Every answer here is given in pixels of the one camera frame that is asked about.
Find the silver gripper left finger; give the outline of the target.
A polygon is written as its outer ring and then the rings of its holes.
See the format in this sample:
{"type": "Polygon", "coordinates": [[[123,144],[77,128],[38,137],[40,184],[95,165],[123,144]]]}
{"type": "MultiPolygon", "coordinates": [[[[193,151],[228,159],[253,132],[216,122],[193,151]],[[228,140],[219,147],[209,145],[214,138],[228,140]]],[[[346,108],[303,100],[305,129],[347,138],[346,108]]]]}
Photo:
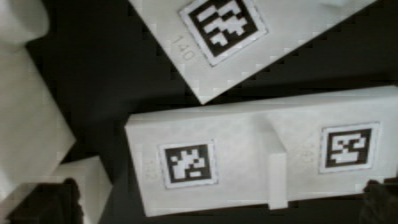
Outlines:
{"type": "Polygon", "coordinates": [[[43,183],[8,215],[10,224],[84,224],[81,190],[74,178],[43,183]]]}

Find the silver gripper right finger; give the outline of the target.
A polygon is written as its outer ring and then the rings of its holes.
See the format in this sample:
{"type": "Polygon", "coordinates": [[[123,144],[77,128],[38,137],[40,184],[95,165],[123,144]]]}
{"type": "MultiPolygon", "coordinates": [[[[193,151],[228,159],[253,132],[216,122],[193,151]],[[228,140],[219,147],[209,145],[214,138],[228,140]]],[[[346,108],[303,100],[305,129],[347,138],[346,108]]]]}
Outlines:
{"type": "Polygon", "coordinates": [[[398,224],[398,183],[369,181],[360,224],[398,224]]]}

